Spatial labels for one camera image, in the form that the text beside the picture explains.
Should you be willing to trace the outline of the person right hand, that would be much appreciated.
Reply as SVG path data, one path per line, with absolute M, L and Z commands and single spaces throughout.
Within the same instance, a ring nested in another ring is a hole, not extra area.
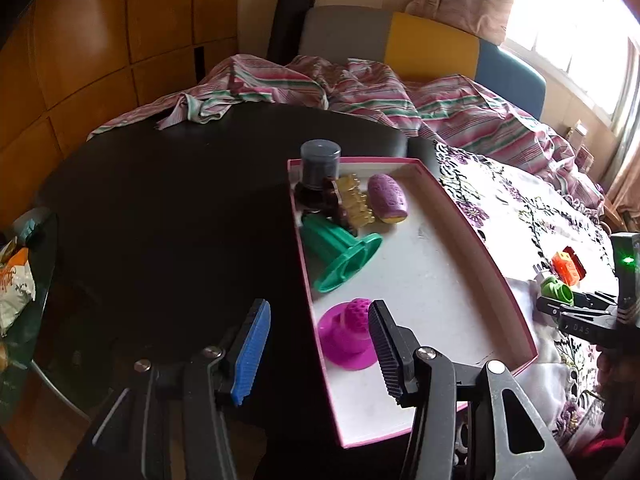
M 608 437 L 639 425 L 639 356 L 598 347 L 598 385 L 604 400 L 602 429 Z

